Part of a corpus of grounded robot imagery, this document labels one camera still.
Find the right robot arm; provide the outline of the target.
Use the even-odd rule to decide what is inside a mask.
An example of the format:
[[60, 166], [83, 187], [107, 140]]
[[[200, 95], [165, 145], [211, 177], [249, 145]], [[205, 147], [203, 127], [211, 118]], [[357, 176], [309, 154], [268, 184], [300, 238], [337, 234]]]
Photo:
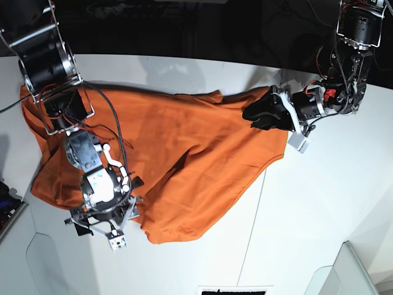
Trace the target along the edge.
[[75, 58], [62, 38], [52, 1], [2, 1], [1, 41], [18, 57], [25, 86], [49, 135], [64, 133], [66, 157], [81, 170], [83, 203], [71, 210], [66, 224], [79, 235], [100, 233], [114, 248], [125, 246], [127, 222], [138, 217], [131, 192], [142, 184], [132, 178], [125, 159], [115, 160], [111, 147], [93, 134], [86, 120], [95, 113]]

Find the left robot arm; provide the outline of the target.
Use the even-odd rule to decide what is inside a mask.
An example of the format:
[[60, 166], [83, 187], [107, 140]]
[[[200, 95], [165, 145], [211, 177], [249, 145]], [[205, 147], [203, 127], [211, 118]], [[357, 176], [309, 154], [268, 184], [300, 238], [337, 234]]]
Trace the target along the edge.
[[260, 130], [279, 129], [308, 137], [326, 117], [355, 114], [365, 95], [373, 51], [380, 46], [390, 1], [340, 1], [330, 41], [329, 70], [316, 63], [318, 80], [302, 91], [272, 85], [243, 110], [243, 119]]

